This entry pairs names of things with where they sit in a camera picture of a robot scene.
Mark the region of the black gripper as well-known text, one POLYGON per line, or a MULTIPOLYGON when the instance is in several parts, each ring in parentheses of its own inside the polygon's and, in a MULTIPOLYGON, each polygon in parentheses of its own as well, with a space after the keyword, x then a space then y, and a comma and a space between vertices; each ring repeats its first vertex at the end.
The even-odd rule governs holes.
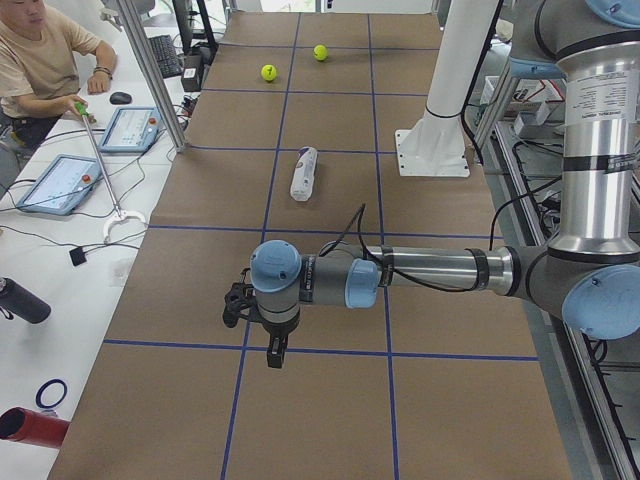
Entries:
POLYGON ((299 311, 270 312, 261 310, 263 328, 269 333, 267 364, 269 368, 282 368, 289 335, 299 325, 299 311))

